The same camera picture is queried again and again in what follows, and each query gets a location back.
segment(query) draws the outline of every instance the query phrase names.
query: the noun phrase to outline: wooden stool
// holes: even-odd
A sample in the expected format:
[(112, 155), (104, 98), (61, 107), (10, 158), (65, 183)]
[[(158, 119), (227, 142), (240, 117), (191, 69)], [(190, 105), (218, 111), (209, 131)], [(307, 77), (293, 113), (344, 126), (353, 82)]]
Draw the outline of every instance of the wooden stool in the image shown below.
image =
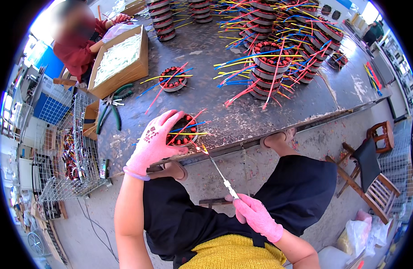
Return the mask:
[[(379, 136), (377, 134), (377, 129), (383, 127), (383, 134)], [(395, 143), (393, 141), (393, 130), (389, 121), (381, 122), (368, 129), (367, 139), (373, 138), (376, 147), (376, 153), (385, 153), (393, 149)], [(377, 148), (377, 141), (384, 139), (384, 148)]]
[[(365, 141), (358, 149), (354, 150), (347, 143), (343, 143), (343, 148), (347, 151), (345, 156), (336, 163), (331, 157), (326, 156), (328, 162), (337, 164), (338, 174), (345, 179), (345, 185), (337, 194), (339, 197), (344, 190), (351, 186), (364, 201), (380, 217), (384, 224), (389, 222), (393, 201), (401, 195), (401, 192), (380, 173), (380, 166), (376, 158), (376, 146), (372, 138)], [(348, 175), (339, 165), (347, 158), (356, 160), (356, 168), (351, 175)], [(361, 175), (361, 186), (355, 182), (355, 178)]]

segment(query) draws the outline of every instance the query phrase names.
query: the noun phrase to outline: person's arm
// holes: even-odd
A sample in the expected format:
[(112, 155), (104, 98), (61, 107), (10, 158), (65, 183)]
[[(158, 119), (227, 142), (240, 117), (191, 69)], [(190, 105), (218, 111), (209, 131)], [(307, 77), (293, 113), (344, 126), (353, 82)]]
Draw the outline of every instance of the person's arm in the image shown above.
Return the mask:
[(113, 21), (111, 21), (111, 20), (106, 21), (106, 23), (105, 23), (105, 29), (106, 30), (109, 30), (109, 28), (111, 28), (112, 26), (114, 26)]
[(274, 245), (284, 253), (289, 262), (293, 264), (294, 269), (320, 269), (318, 255), (312, 245), (286, 229), (283, 229), (283, 235)]
[(80, 66), (87, 65), (94, 61), (101, 45), (96, 45), (93, 47), (95, 51), (92, 51), (91, 47), (94, 45), (90, 46), (88, 44), (85, 48), (80, 49), (55, 44), (53, 51), (55, 56), (57, 56), (65, 65)]
[(183, 111), (169, 110), (153, 119), (123, 168), (125, 175), (114, 215), (120, 268), (153, 268), (144, 241), (143, 180), (151, 164), (187, 153), (187, 147), (166, 145), (168, 132), (183, 116)]
[(238, 193), (234, 199), (236, 218), (272, 242), (293, 264), (294, 269), (320, 269), (315, 249), (305, 240), (291, 234), (281, 224), (275, 223), (261, 201)]
[(99, 42), (96, 42), (96, 44), (90, 46), (90, 51), (94, 53), (99, 52), (100, 48), (103, 45), (104, 45), (103, 41), (100, 40)]
[(115, 205), (115, 238), (120, 268), (153, 268), (144, 241), (144, 181), (124, 175)]
[(105, 23), (105, 29), (106, 29), (106, 30), (109, 30), (109, 28), (111, 28), (111, 27), (114, 26), (115, 24), (124, 22), (124, 21), (128, 20), (129, 18), (130, 18), (129, 15), (120, 13), (120, 14), (118, 14), (113, 20), (108, 20), (108, 21)]

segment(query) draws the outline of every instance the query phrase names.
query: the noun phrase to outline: bracelet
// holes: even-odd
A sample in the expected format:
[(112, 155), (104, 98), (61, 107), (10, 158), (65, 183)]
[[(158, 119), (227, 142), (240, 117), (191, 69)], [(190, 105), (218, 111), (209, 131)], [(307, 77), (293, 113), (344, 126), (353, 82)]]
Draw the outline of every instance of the bracelet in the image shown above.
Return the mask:
[(132, 176), (132, 177), (137, 178), (139, 180), (149, 181), (151, 179), (148, 175), (141, 176), (138, 173), (134, 173), (134, 172), (130, 171), (127, 166), (123, 167), (123, 171), (124, 171), (124, 173), (128, 174), (129, 176)]

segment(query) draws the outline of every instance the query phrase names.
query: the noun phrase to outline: green-handled pliers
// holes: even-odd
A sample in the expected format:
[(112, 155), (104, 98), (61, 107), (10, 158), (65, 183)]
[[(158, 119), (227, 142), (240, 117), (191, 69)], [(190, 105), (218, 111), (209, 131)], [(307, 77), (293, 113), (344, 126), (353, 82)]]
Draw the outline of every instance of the green-handled pliers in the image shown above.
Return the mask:
[(130, 87), (133, 87), (132, 83), (123, 85), (119, 87), (118, 90), (115, 91), (115, 93), (109, 95), (107, 98), (103, 100), (103, 103), (106, 104), (106, 107), (99, 116), (99, 121), (97, 122), (96, 134), (100, 134), (102, 121), (103, 121), (103, 118), (105, 117), (106, 111), (108, 110), (108, 106), (111, 106), (111, 110), (115, 116), (117, 130), (121, 131), (121, 117), (118, 114), (118, 110), (116, 107), (118, 105), (124, 105), (123, 103), (119, 103), (118, 101), (122, 101), (124, 98), (127, 98), (133, 94), (131, 90), (127, 91), (126, 93), (122, 93), (123, 90), (130, 88)]

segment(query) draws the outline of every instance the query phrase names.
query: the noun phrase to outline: worn table surface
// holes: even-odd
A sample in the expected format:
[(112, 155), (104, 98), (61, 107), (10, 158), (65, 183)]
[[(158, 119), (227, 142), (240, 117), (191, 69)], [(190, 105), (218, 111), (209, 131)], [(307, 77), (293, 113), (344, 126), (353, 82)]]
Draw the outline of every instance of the worn table surface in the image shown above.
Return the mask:
[[(225, 108), (225, 101), (246, 86), (229, 85), (217, 88), (223, 78), (212, 79), (219, 71), (214, 70), (213, 65), (244, 56), (242, 52), (245, 48), (240, 46), (239, 49), (226, 50), (225, 45), (233, 40), (219, 36), (236, 37), (238, 32), (217, 33), (219, 30), (214, 21), (207, 24), (191, 23), (178, 28), (177, 36), (163, 43), (149, 32), (150, 75), (136, 81), (132, 88), (134, 95), (124, 99), (125, 106), (118, 107), (122, 120), (121, 132), (116, 130), (114, 117), (109, 117), (108, 114), (98, 136), (99, 155), (101, 158), (109, 159), (109, 176), (122, 172), (123, 166), (135, 149), (132, 144), (137, 142), (145, 126), (153, 118), (170, 109), (184, 110), (195, 115), (206, 108), (197, 120), (212, 122), (200, 125), (199, 132), (210, 132), (213, 136), (200, 137), (197, 143), (204, 143), (210, 151), (214, 151), (255, 140), (290, 126), (318, 121), (390, 95), (387, 89), (384, 89), (383, 97), (380, 97), (371, 87), (363, 66), (369, 57), (353, 41), (346, 38), (341, 49), (350, 62), (340, 71), (323, 63), (321, 74), (326, 82), (317, 76), (310, 84), (295, 85), (294, 94), (282, 90), (291, 97), (290, 100), (278, 97), (282, 107), (271, 100), (267, 108), (262, 110), (264, 101), (245, 94)], [(189, 62), (186, 69), (194, 67), (188, 73), (193, 75), (188, 78), (188, 87), (175, 93), (163, 91), (145, 115), (160, 87), (155, 87), (136, 99), (136, 96), (156, 84), (158, 80), (139, 83), (160, 75), (166, 68), (182, 66), (186, 62)], [(229, 72), (236, 69), (239, 67), (226, 67), (220, 71)], [(193, 146), (189, 148), (187, 155), (199, 154)]]

